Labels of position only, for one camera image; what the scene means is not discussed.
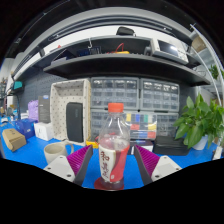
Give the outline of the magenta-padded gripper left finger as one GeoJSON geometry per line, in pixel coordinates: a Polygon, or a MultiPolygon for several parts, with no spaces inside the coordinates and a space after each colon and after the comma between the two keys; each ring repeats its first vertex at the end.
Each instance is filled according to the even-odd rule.
{"type": "Polygon", "coordinates": [[[71,155],[59,155],[44,170],[81,186],[92,155],[93,147],[88,145],[71,155]]]}

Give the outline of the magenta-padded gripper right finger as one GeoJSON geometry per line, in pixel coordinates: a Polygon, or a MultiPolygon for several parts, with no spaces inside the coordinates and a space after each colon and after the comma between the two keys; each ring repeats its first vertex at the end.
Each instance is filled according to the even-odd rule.
{"type": "Polygon", "coordinates": [[[181,170],[181,167],[167,155],[158,156],[139,145],[134,146],[134,156],[144,185],[181,170]]]}

